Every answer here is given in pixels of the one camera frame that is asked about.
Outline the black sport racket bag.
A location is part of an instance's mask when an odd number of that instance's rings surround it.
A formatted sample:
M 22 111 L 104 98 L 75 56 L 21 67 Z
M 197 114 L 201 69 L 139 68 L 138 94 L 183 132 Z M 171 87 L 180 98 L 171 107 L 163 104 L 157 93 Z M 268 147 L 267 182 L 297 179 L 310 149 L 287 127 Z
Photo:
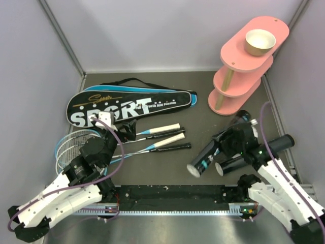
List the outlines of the black sport racket bag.
M 193 107 L 198 101 L 195 91 L 169 88 L 138 78 L 102 83 L 86 88 L 68 102 L 68 122 L 90 128 L 89 117 L 99 112 L 113 112 L 115 121 L 130 121 L 153 115 L 169 114 Z

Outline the black shuttlecock tube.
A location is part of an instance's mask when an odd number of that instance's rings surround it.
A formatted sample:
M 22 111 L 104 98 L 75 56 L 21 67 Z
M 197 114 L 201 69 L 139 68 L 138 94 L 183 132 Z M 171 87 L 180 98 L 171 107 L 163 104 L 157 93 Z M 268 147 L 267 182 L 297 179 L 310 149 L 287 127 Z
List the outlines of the black shuttlecock tube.
M 277 157 L 278 153 L 289 149 L 295 145 L 295 141 L 291 135 L 285 134 L 281 137 L 278 137 L 272 141 L 268 142 L 273 157 Z M 238 156 L 229 160 L 226 160 L 222 163 L 215 163 L 215 168 L 220 176 L 224 176 L 228 173 L 231 173 L 235 170 L 245 167 L 246 165 L 251 165 L 256 171 L 258 170 L 257 166 L 260 166 L 262 163 L 266 163 L 271 160 L 271 156 L 267 151 L 267 148 L 264 144 L 261 144 L 256 149 L 253 149 L 248 152 L 247 157 Z
M 239 110 L 232 120 L 217 134 L 212 136 L 212 140 L 205 146 L 203 150 L 186 165 L 188 172 L 196 178 L 199 178 L 204 171 L 210 166 L 210 164 L 220 154 L 219 138 L 222 134 L 231 126 L 247 122 L 251 119 L 251 114 L 247 110 Z

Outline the black grip badminton racket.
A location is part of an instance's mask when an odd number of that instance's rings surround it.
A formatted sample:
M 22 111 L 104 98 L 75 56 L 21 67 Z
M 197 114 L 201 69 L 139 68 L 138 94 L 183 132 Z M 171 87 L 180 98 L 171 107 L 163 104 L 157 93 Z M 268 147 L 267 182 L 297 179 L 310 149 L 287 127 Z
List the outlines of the black grip badminton racket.
M 143 150 L 133 152 L 126 154 L 125 157 L 130 157 L 137 154 L 143 154 L 143 153 L 151 153 L 151 152 L 164 152 L 169 150 L 178 150 L 178 149 L 190 149 L 191 143 L 183 143 L 183 144 L 176 144 L 176 145 L 168 145 L 168 144 L 162 144 L 162 143 L 155 143 Z

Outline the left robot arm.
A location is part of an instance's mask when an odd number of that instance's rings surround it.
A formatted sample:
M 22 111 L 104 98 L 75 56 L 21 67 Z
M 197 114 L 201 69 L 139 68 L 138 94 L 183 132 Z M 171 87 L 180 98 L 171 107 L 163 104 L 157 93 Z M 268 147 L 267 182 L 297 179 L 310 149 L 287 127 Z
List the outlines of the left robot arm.
M 8 209 L 7 228 L 17 239 L 34 242 L 76 211 L 115 197 L 111 178 L 125 161 L 123 143 L 136 138 L 137 122 L 115 127 L 100 118 L 94 121 L 104 127 L 104 134 L 89 137 L 79 154 L 32 200 Z

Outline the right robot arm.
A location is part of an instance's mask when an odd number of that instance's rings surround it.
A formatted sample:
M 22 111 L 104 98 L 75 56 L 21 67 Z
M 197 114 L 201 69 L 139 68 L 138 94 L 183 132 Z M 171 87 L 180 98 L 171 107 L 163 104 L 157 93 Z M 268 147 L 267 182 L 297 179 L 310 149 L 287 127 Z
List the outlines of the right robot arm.
M 237 195 L 252 200 L 272 214 L 294 243 L 324 243 L 324 207 L 308 195 L 286 170 L 267 144 L 260 144 L 255 122 L 232 125 L 213 136 L 220 152 L 229 159 L 240 155 L 274 189 L 256 175 L 242 175 Z

